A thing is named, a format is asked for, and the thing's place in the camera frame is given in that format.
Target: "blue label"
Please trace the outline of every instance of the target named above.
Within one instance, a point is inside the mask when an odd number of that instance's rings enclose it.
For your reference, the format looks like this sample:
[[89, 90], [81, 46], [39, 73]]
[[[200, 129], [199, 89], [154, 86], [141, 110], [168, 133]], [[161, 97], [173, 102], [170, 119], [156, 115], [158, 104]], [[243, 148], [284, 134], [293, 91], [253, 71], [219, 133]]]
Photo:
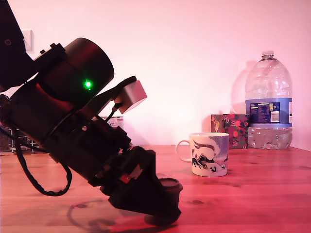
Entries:
[[288, 128], [292, 126], [292, 98], [255, 99], [246, 101], [250, 127]]

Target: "wooden table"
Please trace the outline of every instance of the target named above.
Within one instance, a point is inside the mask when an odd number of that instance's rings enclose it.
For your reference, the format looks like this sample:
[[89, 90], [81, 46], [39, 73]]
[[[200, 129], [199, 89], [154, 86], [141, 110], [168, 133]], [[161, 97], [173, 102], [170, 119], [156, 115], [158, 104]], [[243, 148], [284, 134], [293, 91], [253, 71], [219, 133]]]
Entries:
[[[43, 196], [7, 153], [1, 156], [1, 233], [311, 232], [311, 152], [231, 150], [228, 174], [208, 178], [192, 174], [174, 146], [147, 148], [157, 152], [158, 177], [184, 187], [173, 225], [151, 226], [142, 214], [114, 209], [77, 173], [67, 194]], [[65, 186], [65, 172], [48, 155], [25, 158], [46, 190]]]

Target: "water bottle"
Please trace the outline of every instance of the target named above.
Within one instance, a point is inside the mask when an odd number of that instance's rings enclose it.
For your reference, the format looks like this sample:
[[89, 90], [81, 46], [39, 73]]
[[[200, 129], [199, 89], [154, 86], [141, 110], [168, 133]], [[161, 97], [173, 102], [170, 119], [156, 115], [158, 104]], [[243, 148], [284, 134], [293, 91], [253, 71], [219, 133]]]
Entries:
[[292, 80], [273, 51], [250, 71], [245, 86], [250, 147], [286, 149], [292, 142]]

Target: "mug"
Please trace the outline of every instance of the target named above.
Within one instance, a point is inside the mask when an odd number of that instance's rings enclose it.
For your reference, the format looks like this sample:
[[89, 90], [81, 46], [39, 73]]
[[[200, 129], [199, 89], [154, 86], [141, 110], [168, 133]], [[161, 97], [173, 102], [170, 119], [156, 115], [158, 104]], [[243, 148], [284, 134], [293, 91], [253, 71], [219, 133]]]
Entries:
[[[178, 154], [180, 143], [190, 145], [190, 158]], [[199, 176], [218, 177], [227, 174], [229, 157], [228, 133], [191, 133], [188, 140], [176, 145], [176, 154], [185, 162], [192, 163], [192, 172]]]

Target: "colorful box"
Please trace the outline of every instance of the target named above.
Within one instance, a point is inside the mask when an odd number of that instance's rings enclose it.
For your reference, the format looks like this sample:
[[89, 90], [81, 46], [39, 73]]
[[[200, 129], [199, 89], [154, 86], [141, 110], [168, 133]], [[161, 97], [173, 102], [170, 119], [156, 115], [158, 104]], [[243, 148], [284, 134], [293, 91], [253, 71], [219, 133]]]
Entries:
[[229, 149], [248, 148], [248, 119], [245, 114], [212, 115], [211, 132], [228, 133]]
[[123, 128], [123, 117], [122, 116], [113, 116], [109, 121], [109, 125], [111, 125], [112, 128], [120, 127]]

